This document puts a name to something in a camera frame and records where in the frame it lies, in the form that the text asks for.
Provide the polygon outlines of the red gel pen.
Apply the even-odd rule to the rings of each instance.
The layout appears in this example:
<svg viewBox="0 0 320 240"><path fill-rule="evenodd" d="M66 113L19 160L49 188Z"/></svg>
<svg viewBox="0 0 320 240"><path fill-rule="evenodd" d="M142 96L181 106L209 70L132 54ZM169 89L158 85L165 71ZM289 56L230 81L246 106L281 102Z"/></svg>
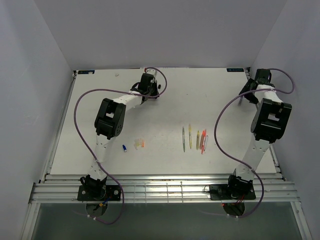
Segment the red gel pen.
<svg viewBox="0 0 320 240"><path fill-rule="evenodd" d="M204 129L201 135L201 142L200 142L201 154L203 154L205 151L206 138L207 138L207 130Z"/></svg>

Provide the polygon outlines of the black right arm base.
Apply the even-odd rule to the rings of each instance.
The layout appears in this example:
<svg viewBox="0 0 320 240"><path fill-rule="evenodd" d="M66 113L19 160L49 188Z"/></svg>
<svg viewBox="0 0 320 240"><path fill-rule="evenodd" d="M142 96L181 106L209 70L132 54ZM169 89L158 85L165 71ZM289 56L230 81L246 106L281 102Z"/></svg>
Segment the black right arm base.
<svg viewBox="0 0 320 240"><path fill-rule="evenodd" d="M215 200L255 200L254 189L249 190L247 194L239 193L228 187L227 184L209 184L205 185L203 191L209 194L210 199Z"/></svg>

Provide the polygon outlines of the yellow gel pen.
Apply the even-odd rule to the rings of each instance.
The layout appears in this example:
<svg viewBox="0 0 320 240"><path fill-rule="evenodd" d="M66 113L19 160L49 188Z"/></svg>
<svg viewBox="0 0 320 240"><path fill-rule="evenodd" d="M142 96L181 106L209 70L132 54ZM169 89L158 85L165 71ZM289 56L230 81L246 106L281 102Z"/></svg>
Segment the yellow gel pen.
<svg viewBox="0 0 320 240"><path fill-rule="evenodd" d="M192 149L192 145L193 145L193 142L192 142L192 126L191 126L190 123L188 125L188 140L189 140L189 148Z"/></svg>

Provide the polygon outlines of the purple gel pen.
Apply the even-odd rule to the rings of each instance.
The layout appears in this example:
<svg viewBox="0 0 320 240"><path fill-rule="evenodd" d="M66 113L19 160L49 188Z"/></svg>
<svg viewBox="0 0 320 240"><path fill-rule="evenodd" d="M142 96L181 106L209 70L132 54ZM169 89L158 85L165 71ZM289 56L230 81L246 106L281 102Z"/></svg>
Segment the purple gel pen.
<svg viewBox="0 0 320 240"><path fill-rule="evenodd" d="M241 106L241 105L242 105L242 101L243 101L243 96L241 96L241 97L239 98L238 106Z"/></svg>

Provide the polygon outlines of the yellow highlighter pen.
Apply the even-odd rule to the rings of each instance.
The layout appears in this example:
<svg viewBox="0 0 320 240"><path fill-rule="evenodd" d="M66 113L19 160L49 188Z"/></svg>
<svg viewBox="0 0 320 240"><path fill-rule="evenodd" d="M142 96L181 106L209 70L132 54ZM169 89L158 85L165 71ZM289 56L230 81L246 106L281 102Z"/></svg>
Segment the yellow highlighter pen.
<svg viewBox="0 0 320 240"><path fill-rule="evenodd" d="M200 148L200 131L197 131L197 135L196 135L196 150L199 150Z"/></svg>

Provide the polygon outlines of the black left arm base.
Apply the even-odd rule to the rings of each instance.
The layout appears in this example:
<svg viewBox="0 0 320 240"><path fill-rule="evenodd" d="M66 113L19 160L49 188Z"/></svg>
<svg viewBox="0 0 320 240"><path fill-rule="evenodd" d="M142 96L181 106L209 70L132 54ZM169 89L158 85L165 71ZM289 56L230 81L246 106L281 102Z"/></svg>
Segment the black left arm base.
<svg viewBox="0 0 320 240"><path fill-rule="evenodd" d="M81 185L78 188L77 198L78 201L120 201L121 189L118 185L104 185L103 187L86 187Z"/></svg>

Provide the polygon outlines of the blue gel pen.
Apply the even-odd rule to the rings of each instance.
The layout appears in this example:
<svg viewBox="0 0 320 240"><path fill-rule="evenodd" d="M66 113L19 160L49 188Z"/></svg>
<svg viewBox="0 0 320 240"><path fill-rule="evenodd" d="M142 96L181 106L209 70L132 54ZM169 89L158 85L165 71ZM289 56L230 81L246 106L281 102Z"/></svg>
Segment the blue gel pen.
<svg viewBox="0 0 320 240"><path fill-rule="evenodd" d="M206 150L208 138L209 138L208 135L206 135L205 138L204 138L203 145L202 145L202 153L204 153L205 150Z"/></svg>

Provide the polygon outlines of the blue pen cap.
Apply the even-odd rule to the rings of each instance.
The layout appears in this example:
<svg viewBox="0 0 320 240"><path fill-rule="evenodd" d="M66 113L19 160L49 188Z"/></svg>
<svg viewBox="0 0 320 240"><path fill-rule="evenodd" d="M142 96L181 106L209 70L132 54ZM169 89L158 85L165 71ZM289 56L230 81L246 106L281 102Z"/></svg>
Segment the blue pen cap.
<svg viewBox="0 0 320 240"><path fill-rule="evenodd" d="M123 148L123 151L126 153L128 150L127 150L127 147L123 144L122 145L122 148Z"/></svg>

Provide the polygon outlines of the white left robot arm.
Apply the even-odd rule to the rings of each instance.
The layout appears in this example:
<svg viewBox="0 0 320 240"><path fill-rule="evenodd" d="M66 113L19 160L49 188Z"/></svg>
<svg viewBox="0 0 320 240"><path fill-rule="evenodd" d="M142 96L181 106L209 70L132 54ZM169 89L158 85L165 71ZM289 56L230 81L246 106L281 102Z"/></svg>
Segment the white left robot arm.
<svg viewBox="0 0 320 240"><path fill-rule="evenodd" d="M81 177L80 182L84 191L90 194L95 200L100 200L106 195L106 179L109 177L118 183L102 167L102 162L106 158L106 150L112 145L112 141L120 135L125 122L125 114L127 111L140 106L149 99L157 99L164 92L159 91L160 85L157 82L157 74L163 74L155 67L146 67L140 81L132 85L129 91L120 91L107 88L96 88L84 92L76 101L73 110L73 122L75 129L93 156L93 171L96 173L88 173L87 176ZM77 123L77 110L82 98L94 92L112 92L122 94L122 96L109 99L104 98L97 111L94 120L94 128L96 133L96 147L92 149L83 137Z"/></svg>

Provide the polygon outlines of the orange highlighter pen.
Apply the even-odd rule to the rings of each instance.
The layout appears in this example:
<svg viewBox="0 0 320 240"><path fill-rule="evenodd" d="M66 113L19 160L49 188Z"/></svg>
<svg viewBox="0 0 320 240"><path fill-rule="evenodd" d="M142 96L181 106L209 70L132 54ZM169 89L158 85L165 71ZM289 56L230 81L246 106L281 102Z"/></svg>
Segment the orange highlighter pen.
<svg viewBox="0 0 320 240"><path fill-rule="evenodd" d="M203 147L204 138L205 138L205 131L203 130L202 134L201 134L201 138L200 138L199 149L202 149L202 147Z"/></svg>

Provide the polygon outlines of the green gel pen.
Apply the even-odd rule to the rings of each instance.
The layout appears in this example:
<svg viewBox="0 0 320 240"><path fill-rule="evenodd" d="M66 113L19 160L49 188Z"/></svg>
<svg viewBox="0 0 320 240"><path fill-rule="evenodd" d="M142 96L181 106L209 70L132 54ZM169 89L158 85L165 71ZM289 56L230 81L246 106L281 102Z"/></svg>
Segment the green gel pen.
<svg viewBox="0 0 320 240"><path fill-rule="evenodd" d="M182 127L182 149L183 149L183 152L185 153L185 151L186 151L186 137L185 137L184 126Z"/></svg>

